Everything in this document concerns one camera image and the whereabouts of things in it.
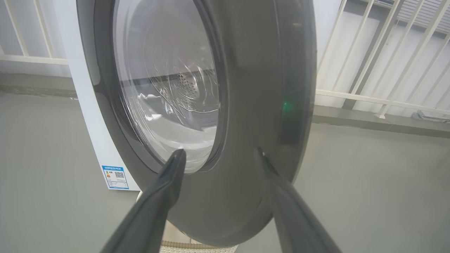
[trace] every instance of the washing machine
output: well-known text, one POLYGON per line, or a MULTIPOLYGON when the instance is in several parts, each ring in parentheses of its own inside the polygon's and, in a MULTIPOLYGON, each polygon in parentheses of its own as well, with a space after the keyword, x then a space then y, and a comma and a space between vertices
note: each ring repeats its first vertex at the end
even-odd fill
POLYGON ((264 228, 253 152, 295 179, 315 92, 312 0, 54 4, 107 187, 145 190, 184 149, 172 224, 215 246, 264 228))

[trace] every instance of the white wall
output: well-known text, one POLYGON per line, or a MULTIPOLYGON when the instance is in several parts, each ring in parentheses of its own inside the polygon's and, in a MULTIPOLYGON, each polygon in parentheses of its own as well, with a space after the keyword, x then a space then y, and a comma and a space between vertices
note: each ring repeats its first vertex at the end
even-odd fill
MULTIPOLYGON (((65 59, 66 54, 59 34, 53 1, 38 1, 41 6, 54 57, 65 59)), ((22 32, 29 55, 48 57, 49 55, 45 46, 44 37, 41 33, 33 0, 10 0, 9 5, 11 11, 16 16, 17 25, 22 32)), ((0 46, 5 54, 22 55, 4 1, 0 1, 0 46)), ((0 61, 0 72, 70 77, 68 66, 43 63, 0 61)))

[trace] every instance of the white railing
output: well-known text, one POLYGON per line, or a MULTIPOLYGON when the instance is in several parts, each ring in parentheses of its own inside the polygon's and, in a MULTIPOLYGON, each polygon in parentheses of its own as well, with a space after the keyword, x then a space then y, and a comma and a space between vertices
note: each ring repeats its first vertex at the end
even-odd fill
MULTIPOLYGON (((444 15, 446 15, 446 17, 449 16, 448 7, 450 5, 450 0, 442 0, 441 3, 438 3, 439 6, 436 8, 436 11, 425 31, 421 32, 421 38, 417 45, 414 44, 415 42, 413 42, 413 40, 409 37, 411 36, 411 27, 415 24, 415 20, 421 8, 424 4, 427 5, 428 8, 430 1, 432 1, 433 4, 436 2, 436 0, 416 0, 414 12, 410 16, 403 31, 401 31, 398 27, 395 27, 395 31, 391 31, 390 36, 396 36, 399 38, 395 49, 389 52, 384 52, 383 59, 378 58, 371 72, 376 74, 372 74, 370 76, 370 80, 366 82, 361 93, 357 94, 357 90, 361 85, 364 75, 369 69, 369 65, 372 63, 375 52, 378 47, 384 47, 384 45, 380 45, 380 42, 382 37, 385 36, 385 33, 387 32, 389 22, 394 17, 394 13, 397 8, 402 8, 402 6, 399 5, 400 0, 394 1, 387 16, 387 20, 382 27, 374 46, 372 47, 372 51, 370 51, 364 67, 362 68, 362 72, 358 76, 356 83, 354 83, 353 87, 351 87, 350 84, 352 82, 350 80, 355 78, 356 72, 360 66, 353 66, 352 69, 351 66, 349 66, 349 62, 361 62, 362 55, 365 54, 364 49, 361 49, 361 47, 356 49, 356 47, 358 46, 363 33, 366 33, 364 34, 365 36, 368 33, 364 31, 364 27, 368 21, 369 11, 374 4, 374 0, 367 1, 367 8, 360 20, 358 29, 352 40, 343 35, 349 29, 343 28, 343 26, 349 26, 349 23, 347 21, 347 24, 343 24, 346 22, 345 20, 342 20, 342 17, 347 1, 342 0, 331 35, 326 44, 323 56, 319 62, 318 89, 316 90, 316 94, 379 104, 381 107, 372 106, 371 109, 371 111, 376 112, 376 116, 379 118, 385 118, 385 114, 389 113, 389 110, 392 107, 403 107, 413 110, 423 110, 437 114, 450 115, 450 110, 448 108, 448 101, 450 99, 448 97, 450 93, 450 81, 448 78, 446 79, 446 77, 448 77, 447 74, 450 72, 450 62, 448 62, 446 67, 442 69, 440 74, 436 74, 436 67, 441 69, 442 66, 442 64, 436 64, 438 60, 440 62, 450 60, 448 50, 450 33, 447 34, 443 40, 441 40, 439 47, 434 47, 437 48, 437 50, 435 50, 435 53, 430 54, 433 55, 433 58, 430 60, 429 64, 423 64, 424 57, 428 57, 427 55, 424 56, 423 52, 426 48, 429 49, 430 46, 428 43, 430 42, 433 33, 436 32, 436 28, 438 25, 442 27, 442 23, 448 23, 448 18, 443 19, 443 17, 444 15), (343 61, 342 54, 339 55, 339 52, 337 52, 339 50, 344 50, 342 48, 343 44, 339 44, 339 40, 341 40, 341 42, 342 40, 346 40, 344 45, 350 44, 350 48, 347 51, 343 61), (406 64, 400 63, 403 59, 408 59, 406 64), (417 66, 419 60, 421 60, 421 66, 417 66), (337 77, 335 77, 335 73, 337 73, 336 68, 339 68, 337 77), (417 74, 417 72, 421 72, 420 78, 410 78, 412 73, 417 74)), ((405 0, 405 2, 408 2, 410 6, 413 0, 405 0)), ((419 36, 417 33, 417 31, 414 31, 413 35, 416 37, 419 36)))
POLYGON ((4 54, 3 49, 0 45, 0 60, 5 61, 15 61, 15 62, 25 62, 25 63, 46 63, 46 64, 58 64, 58 65, 68 65, 68 61, 62 58, 55 58, 53 48, 49 39, 49 34, 45 26, 44 18, 42 16, 41 6, 39 0, 32 0, 34 3, 35 11, 37 14, 37 19, 40 25, 40 31, 44 38, 45 46, 47 48, 48 57, 38 57, 30 56, 28 53, 27 45, 22 36, 21 29, 18 25, 14 11, 11 9, 11 4, 9 0, 4 0, 6 10, 8 11, 9 19, 13 25, 14 32, 16 34, 20 49, 22 50, 22 55, 4 54))

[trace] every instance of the metal railing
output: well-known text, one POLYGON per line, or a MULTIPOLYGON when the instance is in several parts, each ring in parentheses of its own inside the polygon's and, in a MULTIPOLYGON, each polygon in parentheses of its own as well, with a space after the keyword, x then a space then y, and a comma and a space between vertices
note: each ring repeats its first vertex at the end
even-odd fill
MULTIPOLYGON (((380 32, 377 34, 378 37, 374 38, 374 40, 376 40, 376 41, 374 41, 372 48, 371 49, 369 48, 369 50, 367 52, 367 56, 365 57, 362 65, 360 66, 360 72, 356 75, 353 85, 350 87, 350 89, 348 89, 348 92, 337 91, 337 87, 342 84, 342 74, 346 73, 346 72, 351 72, 348 69, 349 68, 348 61, 349 61, 349 59, 352 58, 352 54, 355 53, 354 47, 359 42, 359 38, 361 37, 363 27, 365 26, 366 21, 368 20, 369 12, 370 12, 371 8, 374 6, 374 0, 366 1, 367 7, 365 9, 364 15, 360 21, 358 30, 356 32, 356 35, 353 38, 353 41, 350 45, 350 49, 348 50, 348 53, 343 61, 343 64, 340 66, 340 71, 339 71, 339 74, 337 75, 337 78, 334 80, 334 85, 332 86, 331 89, 317 89, 316 94, 381 104, 382 105, 381 108, 376 113, 376 116, 379 118, 385 118, 385 114, 393 106, 409 108, 409 109, 414 109, 414 110, 429 111, 432 113, 438 113, 438 114, 444 114, 444 115, 450 115, 449 108, 443 108, 443 106, 445 106, 444 104, 447 103, 448 99, 450 99, 448 97, 448 95, 450 93, 450 83, 448 83, 448 84, 443 83, 444 77, 446 76, 446 74, 448 74, 450 72, 450 62, 447 64, 447 66, 444 68, 444 70, 440 73, 439 77, 434 81, 433 85, 429 85, 429 83, 428 83, 428 85, 425 85, 425 82, 424 82, 424 80, 427 77, 430 77, 429 73, 433 69, 433 67, 436 66, 436 62, 439 59, 439 57, 442 57, 443 51, 444 51, 445 47, 448 45, 448 41, 450 40, 450 33, 448 33, 445 36, 445 38, 442 40, 441 45, 437 49, 433 58, 431 59, 431 62, 428 64, 428 66, 423 71, 420 79, 418 81, 416 81, 417 83, 411 83, 410 80, 408 82, 408 77, 410 76, 410 74, 413 71, 416 71, 416 69, 415 69, 416 63, 419 60, 419 58, 422 56, 422 53, 424 52, 425 47, 429 43, 433 34, 435 34, 436 32, 440 32, 442 34, 443 33, 442 31, 445 29, 445 28, 443 29, 442 27, 445 27, 449 23, 448 18, 443 19, 443 17, 444 17, 444 15, 446 15, 446 16, 449 15, 447 9, 450 5, 450 0, 442 0, 440 3, 437 1, 438 3, 437 3, 436 11, 434 13, 430 14, 431 20, 429 21, 429 23, 427 24, 426 27, 424 27, 424 25, 423 25, 424 21, 422 19, 419 21, 419 23, 420 23, 419 26, 423 27, 424 31, 422 33, 420 42, 415 47, 412 54, 409 56, 409 60, 408 60, 407 64, 405 65, 405 67, 403 69, 401 69, 401 68, 398 68, 397 66, 394 66, 394 64, 392 64, 395 59, 399 58, 400 51, 402 50, 402 47, 405 46, 405 43, 409 42, 407 40, 407 36, 409 35, 411 27, 413 25, 416 25, 416 26, 418 25, 416 19, 418 16, 423 15, 422 12, 423 12, 424 3, 430 4, 429 3, 430 1, 433 2, 433 4, 436 3, 436 0, 418 0, 418 2, 416 0, 417 3, 415 5, 415 8, 413 9, 413 11, 411 11, 409 13, 410 14, 409 20, 403 30, 403 34, 402 34, 399 42, 397 43, 394 51, 392 52, 387 64, 375 65, 375 68, 378 68, 379 70, 383 69, 382 74, 380 76, 376 77, 376 78, 378 78, 378 81, 376 82, 375 85, 371 84, 370 88, 363 87, 363 90, 371 89, 371 92, 358 92, 358 89, 360 88, 362 80, 365 77, 365 75, 369 69, 369 66, 374 65, 374 63, 372 61, 376 61, 376 59, 374 59, 374 55, 376 54, 377 51, 380 52, 380 50, 383 49, 384 44, 382 45, 382 43, 381 43, 382 38, 385 36, 388 36, 389 33, 391 32, 388 29, 389 24, 392 22, 398 22, 398 20, 404 21, 405 20, 405 14, 404 14, 405 8, 409 8, 406 10, 410 10, 411 5, 415 4, 414 0, 395 0, 392 3, 391 9, 389 11, 389 14, 387 15, 387 18, 386 18, 386 21, 384 22, 383 27, 381 28, 380 32), (395 69, 395 71, 397 71, 397 72, 401 72, 401 74, 397 80, 394 80, 395 78, 387 75, 388 70, 392 71, 392 69, 395 69), (387 85, 383 85, 383 84, 388 81, 395 81, 395 84, 390 88, 389 92, 387 93, 387 96, 386 95, 385 96, 376 96, 376 94, 378 93, 378 91, 380 91, 380 89, 383 89, 383 88, 386 89, 387 85), (438 101, 431 101, 430 99, 432 97, 436 97, 437 87, 442 86, 442 85, 447 85, 447 89, 445 90, 445 92, 443 92, 441 94, 440 99, 438 101), (402 101, 399 101, 398 95, 401 92, 404 92, 405 89, 408 89, 408 90, 411 89, 411 87, 412 87, 412 91, 409 93, 408 97, 406 99, 403 99, 402 101), (426 95, 422 99, 421 102, 417 102, 417 99, 414 99, 414 98, 416 98, 418 96, 419 92, 423 93, 423 90, 426 90, 425 91, 426 95), (435 102, 434 106, 432 106, 432 107, 427 106, 427 104, 429 105, 434 102, 435 102)), ((327 70, 324 69, 324 62, 327 61, 327 55, 330 54, 330 44, 333 42, 333 40, 337 39, 336 38, 336 27, 342 19, 342 14, 344 12, 344 8, 345 8, 346 4, 347 4, 347 0, 342 0, 339 12, 337 14, 337 18, 335 20, 335 24, 331 31, 331 35, 325 46, 323 56, 319 62, 318 77, 320 77, 321 75, 322 76, 326 75, 328 73, 327 70)))
POLYGON ((0 60, 5 61, 15 61, 15 62, 26 62, 26 63, 46 63, 46 64, 58 64, 58 65, 68 65, 67 59, 56 58, 54 56, 53 48, 49 39, 49 34, 47 32, 47 28, 45 26, 44 18, 42 16, 41 6, 39 4, 39 0, 32 0, 34 3, 35 11, 37 14, 37 19, 40 26, 40 31, 44 38, 45 46, 47 49, 48 57, 38 57, 38 56, 30 56, 28 53, 27 45, 22 36, 21 29, 18 25, 16 16, 14 11, 11 9, 11 4, 9 0, 3 0, 6 6, 6 10, 8 11, 9 19, 11 20, 14 32, 16 34, 20 49, 22 50, 22 55, 13 55, 13 54, 4 54, 3 49, 0 45, 0 60))

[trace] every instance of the qr code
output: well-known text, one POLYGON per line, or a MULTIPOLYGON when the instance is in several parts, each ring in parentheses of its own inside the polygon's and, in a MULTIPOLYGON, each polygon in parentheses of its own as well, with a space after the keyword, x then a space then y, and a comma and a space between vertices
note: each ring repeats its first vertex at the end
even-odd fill
POLYGON ((116 177, 124 178, 123 172, 114 172, 114 173, 116 173, 116 177))

